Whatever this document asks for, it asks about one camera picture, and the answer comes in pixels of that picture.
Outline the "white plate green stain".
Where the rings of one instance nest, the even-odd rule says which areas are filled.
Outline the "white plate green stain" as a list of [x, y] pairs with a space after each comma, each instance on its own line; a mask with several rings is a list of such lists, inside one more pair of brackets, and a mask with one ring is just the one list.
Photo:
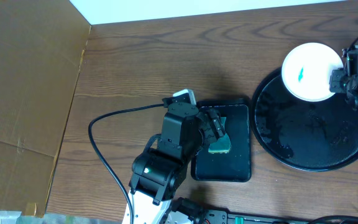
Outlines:
[[334, 95], [329, 90], [332, 71], [343, 67], [341, 57], [331, 47], [309, 42], [288, 53], [282, 63], [281, 76], [293, 96], [303, 101], [324, 101]]

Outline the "black rectangular tray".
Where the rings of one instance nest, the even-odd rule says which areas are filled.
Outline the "black rectangular tray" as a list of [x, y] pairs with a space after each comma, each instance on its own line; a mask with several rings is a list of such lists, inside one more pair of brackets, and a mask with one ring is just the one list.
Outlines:
[[216, 109], [226, 117], [231, 150], [210, 154], [201, 150], [191, 162], [191, 176], [200, 181], [247, 182], [251, 177], [249, 107], [245, 99], [200, 101], [201, 111]]

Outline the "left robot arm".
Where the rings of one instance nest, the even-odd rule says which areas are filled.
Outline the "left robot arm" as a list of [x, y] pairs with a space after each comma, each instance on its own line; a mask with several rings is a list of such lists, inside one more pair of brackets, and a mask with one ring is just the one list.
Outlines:
[[188, 164], [225, 135], [219, 111], [172, 103], [154, 135], [132, 164], [129, 202], [123, 223], [162, 223]]

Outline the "green yellow sponge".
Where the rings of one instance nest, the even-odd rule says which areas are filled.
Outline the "green yellow sponge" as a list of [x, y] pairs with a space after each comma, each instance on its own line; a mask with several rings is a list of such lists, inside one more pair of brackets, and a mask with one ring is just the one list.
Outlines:
[[230, 137], [226, 131], [226, 117], [221, 118], [225, 134], [223, 137], [219, 138], [216, 142], [209, 145], [208, 152], [210, 154], [225, 154], [231, 150], [232, 144]]

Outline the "round black tray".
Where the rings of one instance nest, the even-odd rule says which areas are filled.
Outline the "round black tray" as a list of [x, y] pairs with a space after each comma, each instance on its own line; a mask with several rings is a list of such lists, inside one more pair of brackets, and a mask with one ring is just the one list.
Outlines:
[[292, 168], [323, 172], [358, 160], [358, 112], [342, 95], [318, 102], [293, 96], [280, 68], [254, 92], [250, 123], [260, 145]]

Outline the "cardboard panel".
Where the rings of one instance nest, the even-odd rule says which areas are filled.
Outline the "cardboard panel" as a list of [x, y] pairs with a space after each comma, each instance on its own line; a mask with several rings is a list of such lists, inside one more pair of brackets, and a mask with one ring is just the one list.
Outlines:
[[45, 214], [90, 28], [69, 1], [0, 1], [0, 210]]

